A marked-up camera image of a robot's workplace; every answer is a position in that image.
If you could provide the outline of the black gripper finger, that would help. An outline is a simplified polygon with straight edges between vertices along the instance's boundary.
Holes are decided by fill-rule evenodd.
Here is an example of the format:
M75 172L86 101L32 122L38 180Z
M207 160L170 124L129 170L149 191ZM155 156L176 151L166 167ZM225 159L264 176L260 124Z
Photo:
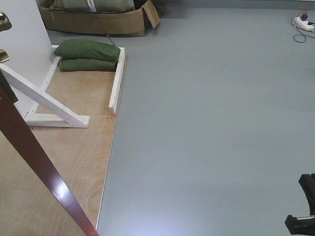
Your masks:
M292 235L314 235L315 234L315 217L293 217L288 215L285 225Z
M309 204L310 214L315 213L315 174L302 174L299 179Z

